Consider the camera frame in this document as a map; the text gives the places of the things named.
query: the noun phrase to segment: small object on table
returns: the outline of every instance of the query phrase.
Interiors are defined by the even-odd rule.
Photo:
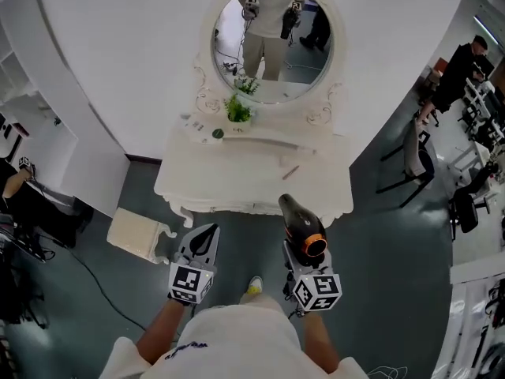
[[[287,173],[284,177],[282,177],[283,180],[287,180],[289,177],[291,177],[291,175],[296,171],[298,170],[300,166],[296,166],[293,170],[291,170],[289,173]]]

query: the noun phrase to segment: white vanity table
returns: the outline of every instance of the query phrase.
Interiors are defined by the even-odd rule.
[[[271,100],[264,94],[259,100],[241,95],[256,115],[249,132],[233,134],[226,131],[224,105],[234,94],[233,81],[219,74],[211,42],[216,19],[229,1],[215,0],[202,24],[194,63],[200,82],[195,106],[183,111],[188,114],[170,131],[155,192],[185,218],[185,227],[193,225],[191,211],[280,215],[278,199],[284,193],[328,227],[353,210],[347,139],[334,135],[331,125],[331,112],[338,110],[333,99],[345,88],[339,70],[346,38],[338,11],[331,0],[316,0],[330,23],[331,45],[339,47],[331,49],[320,77],[305,89],[297,85],[297,94],[287,102],[286,82],[278,83],[275,100],[274,82],[258,80],[258,91],[268,91]],[[224,136],[213,138],[211,132],[219,129]]]

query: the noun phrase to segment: white sneaker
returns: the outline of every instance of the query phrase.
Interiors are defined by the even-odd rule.
[[[247,287],[247,295],[258,295],[263,292],[263,280],[260,276],[254,276],[249,281],[249,286]]]

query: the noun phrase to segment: beige pants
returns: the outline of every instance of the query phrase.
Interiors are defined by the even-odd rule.
[[[240,305],[263,307],[264,309],[277,310],[284,314],[282,307],[271,297],[265,294],[248,295],[243,294],[240,299]]]
[[[244,71],[247,77],[256,77],[261,58],[265,57],[263,80],[278,80],[284,57],[287,39],[264,38],[250,32],[245,33],[243,57]]]

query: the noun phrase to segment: white shirt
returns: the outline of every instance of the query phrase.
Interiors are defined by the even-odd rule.
[[[284,314],[254,306],[205,310],[186,326],[178,346],[151,366],[131,340],[114,344],[100,379],[368,379],[352,358],[326,374],[301,351]]]
[[[264,38],[280,38],[282,32],[282,18],[293,0],[258,0],[260,11],[258,17],[245,22],[247,32]]]

